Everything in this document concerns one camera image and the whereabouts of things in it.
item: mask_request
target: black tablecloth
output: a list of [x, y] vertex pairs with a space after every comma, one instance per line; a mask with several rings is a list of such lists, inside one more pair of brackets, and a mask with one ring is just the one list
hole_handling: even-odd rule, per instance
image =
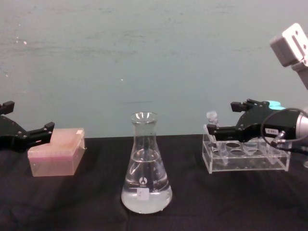
[[0, 152], [0, 230], [307, 231], [308, 169], [219, 172], [201, 159], [202, 136], [157, 137], [173, 191], [162, 212], [121, 203], [132, 138], [86, 139], [74, 176], [32, 177], [26, 154]]

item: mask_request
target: black cable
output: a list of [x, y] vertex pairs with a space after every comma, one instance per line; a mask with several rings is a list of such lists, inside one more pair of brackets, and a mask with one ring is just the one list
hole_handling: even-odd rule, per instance
[[[282, 110], [279, 110], [277, 112], [274, 112], [272, 114], [270, 114], [268, 117], [266, 117], [262, 124], [261, 124], [261, 137], [264, 139], [265, 143], [267, 143], [270, 147], [273, 147], [273, 148], [276, 148], [278, 150], [282, 150], [282, 151], [286, 151], [286, 152], [292, 152], [292, 148], [289, 148], [289, 149], [286, 149], [286, 148], [279, 148], [279, 147], [274, 147], [266, 138], [265, 138], [265, 135], [264, 135], [264, 126], [265, 126], [265, 123], [270, 119], [272, 118], [274, 115], [278, 114], [278, 113], [281, 113], [281, 112], [284, 112], [284, 111], [298, 111], [300, 113], [302, 113], [306, 118], [308, 118], [308, 113], [305, 112], [304, 110], [302, 109], [298, 109], [298, 108], [286, 108], [286, 109], [282, 109]], [[308, 133], [304, 136], [304, 137], [301, 137], [301, 138], [298, 138], [298, 139], [293, 139], [293, 140], [286, 140], [287, 142], [299, 142], [299, 141], [303, 141], [305, 139], [308, 139]]]

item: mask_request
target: flask neck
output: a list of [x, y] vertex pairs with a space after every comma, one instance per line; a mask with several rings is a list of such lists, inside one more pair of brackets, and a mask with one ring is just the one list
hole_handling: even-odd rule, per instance
[[135, 149], [155, 150], [157, 148], [155, 123], [134, 125]]
[[135, 138], [142, 136], [156, 136], [155, 123], [149, 124], [134, 124]]

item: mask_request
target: flask label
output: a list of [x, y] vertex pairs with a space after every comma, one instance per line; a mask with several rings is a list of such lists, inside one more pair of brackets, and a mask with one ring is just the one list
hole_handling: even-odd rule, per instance
[[148, 201], [150, 199], [149, 188], [137, 188], [137, 200]]

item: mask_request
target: wall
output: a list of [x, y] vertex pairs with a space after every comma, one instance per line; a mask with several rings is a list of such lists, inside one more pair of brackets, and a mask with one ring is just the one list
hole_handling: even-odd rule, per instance
[[54, 121], [87, 137], [132, 135], [130, 115], [158, 113], [158, 135], [224, 125], [230, 102], [307, 105], [269, 40], [298, 22], [306, 0], [1, 0], [0, 101], [26, 129]]

